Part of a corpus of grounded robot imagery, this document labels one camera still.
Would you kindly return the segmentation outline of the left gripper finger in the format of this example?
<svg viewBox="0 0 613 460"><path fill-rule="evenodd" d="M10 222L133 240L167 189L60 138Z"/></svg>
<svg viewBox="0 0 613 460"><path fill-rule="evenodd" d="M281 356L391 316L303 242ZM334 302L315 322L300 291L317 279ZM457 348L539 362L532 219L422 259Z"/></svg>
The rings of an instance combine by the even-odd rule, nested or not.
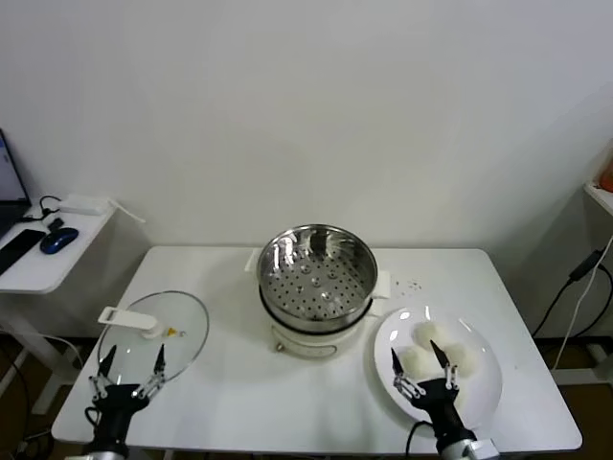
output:
<svg viewBox="0 0 613 460"><path fill-rule="evenodd" d="M166 383L165 369L165 344L162 344L155 359L152 374L132 392L132 397L138 399L152 399Z"/></svg>
<svg viewBox="0 0 613 460"><path fill-rule="evenodd" d="M113 385L113 382L108 377L114 357L116 355L117 346L113 345L106 356L100 361L97 374L89 377L89 382L93 391L93 401L105 399L108 396L106 388Z"/></svg>

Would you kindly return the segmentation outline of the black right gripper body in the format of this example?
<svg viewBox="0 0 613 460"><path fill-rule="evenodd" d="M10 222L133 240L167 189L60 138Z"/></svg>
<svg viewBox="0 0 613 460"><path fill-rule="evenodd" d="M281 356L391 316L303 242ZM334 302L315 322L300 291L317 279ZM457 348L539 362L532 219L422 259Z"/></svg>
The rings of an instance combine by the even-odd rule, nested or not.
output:
<svg viewBox="0 0 613 460"><path fill-rule="evenodd" d="M458 390L447 389L444 379L421 382L420 388L425 393L413 397L411 404L428 414L438 449L446 449L461 441L477 440L475 434L465 427L454 405Z"/></svg>

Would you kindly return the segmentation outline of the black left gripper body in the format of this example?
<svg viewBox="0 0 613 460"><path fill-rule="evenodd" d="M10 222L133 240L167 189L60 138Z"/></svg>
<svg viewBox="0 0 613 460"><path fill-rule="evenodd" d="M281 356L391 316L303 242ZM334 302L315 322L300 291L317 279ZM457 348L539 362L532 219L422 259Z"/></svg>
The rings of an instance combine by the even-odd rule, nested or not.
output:
<svg viewBox="0 0 613 460"><path fill-rule="evenodd" d="M100 412L100 419L94 431L95 442L103 444L125 442L132 417L149 405L149 398L141 397L138 388L138 384L106 387L106 396L94 403Z"/></svg>

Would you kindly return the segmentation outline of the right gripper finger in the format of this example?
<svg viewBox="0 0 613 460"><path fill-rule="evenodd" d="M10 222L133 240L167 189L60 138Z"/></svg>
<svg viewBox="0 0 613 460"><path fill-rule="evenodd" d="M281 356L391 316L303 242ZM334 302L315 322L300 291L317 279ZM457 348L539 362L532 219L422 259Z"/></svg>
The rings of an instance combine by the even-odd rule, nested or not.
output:
<svg viewBox="0 0 613 460"><path fill-rule="evenodd" d="M458 390L457 383L458 367L453 365L447 357L445 351L440 348L434 340L430 340L430 345L437 361L440 363L445 378L445 388L448 390Z"/></svg>
<svg viewBox="0 0 613 460"><path fill-rule="evenodd" d="M425 395L425 390L413 381L405 372L394 349L391 349L392 367L395 373L393 386L407 400L417 400Z"/></svg>

